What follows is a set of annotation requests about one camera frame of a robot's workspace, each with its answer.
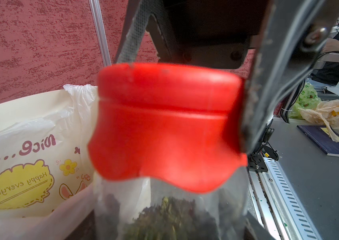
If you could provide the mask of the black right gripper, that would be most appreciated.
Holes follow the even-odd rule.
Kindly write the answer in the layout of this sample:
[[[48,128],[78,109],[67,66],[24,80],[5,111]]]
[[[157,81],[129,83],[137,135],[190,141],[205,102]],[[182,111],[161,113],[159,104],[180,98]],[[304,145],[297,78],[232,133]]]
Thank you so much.
[[[148,33],[161,63],[238,69],[259,35],[241,121],[241,150],[251,153],[338,16],[339,1],[128,1],[114,62],[135,62]]]

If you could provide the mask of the red lid jar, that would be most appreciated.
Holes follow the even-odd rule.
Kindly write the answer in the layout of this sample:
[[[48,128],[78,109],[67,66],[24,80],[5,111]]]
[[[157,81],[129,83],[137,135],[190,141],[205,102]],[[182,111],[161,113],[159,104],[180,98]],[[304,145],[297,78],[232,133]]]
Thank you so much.
[[[247,155],[244,80],[171,64],[115,64],[97,77],[95,168],[99,240],[241,240]]]

